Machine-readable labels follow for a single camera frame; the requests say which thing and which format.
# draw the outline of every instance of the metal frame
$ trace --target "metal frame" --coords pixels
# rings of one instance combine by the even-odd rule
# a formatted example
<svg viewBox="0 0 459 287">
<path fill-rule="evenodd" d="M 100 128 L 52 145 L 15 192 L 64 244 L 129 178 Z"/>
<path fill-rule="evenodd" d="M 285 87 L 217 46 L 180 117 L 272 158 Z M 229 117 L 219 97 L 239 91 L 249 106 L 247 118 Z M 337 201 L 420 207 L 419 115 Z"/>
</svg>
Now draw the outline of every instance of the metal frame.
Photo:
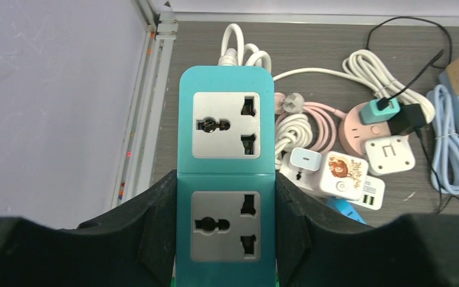
<svg viewBox="0 0 459 287">
<path fill-rule="evenodd" d="M 342 24 L 342 25 L 377 25 L 390 16 L 361 15 L 314 15 L 314 14 L 246 14 L 246 13 L 191 13 L 177 12 L 179 21 L 193 22 L 260 22 L 260 23 L 309 23 L 309 24 Z M 422 17 L 444 26 L 459 26 L 459 17 Z M 429 26 L 428 23 L 399 19 L 387 25 L 396 26 Z"/>
<path fill-rule="evenodd" d="M 164 94 L 178 23 L 172 13 L 158 17 L 148 0 L 136 0 L 146 37 L 131 102 L 111 208 L 151 185 Z"/>
</svg>

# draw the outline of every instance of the white wall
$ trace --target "white wall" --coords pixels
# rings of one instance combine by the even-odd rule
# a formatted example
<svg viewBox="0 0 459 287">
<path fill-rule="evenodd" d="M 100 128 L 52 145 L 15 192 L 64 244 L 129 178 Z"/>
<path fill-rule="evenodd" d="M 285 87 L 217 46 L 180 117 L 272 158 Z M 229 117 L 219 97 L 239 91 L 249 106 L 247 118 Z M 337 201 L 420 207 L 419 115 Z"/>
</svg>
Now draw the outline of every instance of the white wall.
<svg viewBox="0 0 459 287">
<path fill-rule="evenodd" d="M 131 0 L 0 0 L 0 215 L 110 208 L 144 37 Z"/>
<path fill-rule="evenodd" d="M 166 0 L 154 0 L 161 9 Z M 170 0 L 175 12 L 459 16 L 459 0 Z"/>
</svg>

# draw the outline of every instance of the cable tie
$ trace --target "cable tie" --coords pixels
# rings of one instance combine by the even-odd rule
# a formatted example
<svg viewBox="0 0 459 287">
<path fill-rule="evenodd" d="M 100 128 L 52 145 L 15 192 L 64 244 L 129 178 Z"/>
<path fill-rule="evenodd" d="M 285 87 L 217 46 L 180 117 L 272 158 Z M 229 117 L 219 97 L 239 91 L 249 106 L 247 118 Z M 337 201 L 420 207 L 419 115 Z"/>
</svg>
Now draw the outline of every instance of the cable tie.
<svg viewBox="0 0 459 287">
<path fill-rule="evenodd" d="M 449 133 L 447 133 L 445 135 L 436 136 L 436 139 L 445 138 L 447 136 L 459 136 L 459 135 L 458 135 L 458 133 L 455 132 L 455 130 L 451 130 L 451 131 L 449 131 Z"/>
</svg>

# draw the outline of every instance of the light blue cable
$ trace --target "light blue cable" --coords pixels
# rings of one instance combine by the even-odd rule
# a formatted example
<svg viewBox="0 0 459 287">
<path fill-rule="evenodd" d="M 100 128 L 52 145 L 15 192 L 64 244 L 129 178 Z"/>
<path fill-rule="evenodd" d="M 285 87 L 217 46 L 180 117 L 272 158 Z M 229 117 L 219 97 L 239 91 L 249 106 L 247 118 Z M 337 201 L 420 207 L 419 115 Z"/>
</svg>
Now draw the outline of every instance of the light blue cable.
<svg viewBox="0 0 459 287">
<path fill-rule="evenodd" d="M 436 146 L 432 168 L 439 175 L 443 186 L 442 193 L 459 195 L 459 137 L 456 134 L 451 95 L 443 85 L 437 85 L 428 93 L 427 98 L 435 107 L 436 114 L 432 121 L 436 135 Z M 453 183 L 449 182 L 448 166 L 453 171 Z M 435 189 L 439 190 L 435 174 L 430 174 Z"/>
</svg>

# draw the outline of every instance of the teal plug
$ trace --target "teal plug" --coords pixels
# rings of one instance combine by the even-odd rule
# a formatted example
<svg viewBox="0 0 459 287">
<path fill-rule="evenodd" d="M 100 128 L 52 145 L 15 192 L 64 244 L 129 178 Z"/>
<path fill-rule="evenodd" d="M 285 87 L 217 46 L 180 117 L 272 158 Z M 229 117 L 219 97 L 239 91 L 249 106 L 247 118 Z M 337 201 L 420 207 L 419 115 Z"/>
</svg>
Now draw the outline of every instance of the teal plug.
<svg viewBox="0 0 459 287">
<path fill-rule="evenodd" d="M 379 109 L 378 101 L 379 99 L 370 101 L 360 111 L 360 121 L 362 124 L 369 125 L 388 121 L 400 111 L 399 101 L 395 98 L 391 99 L 383 110 Z"/>
</svg>

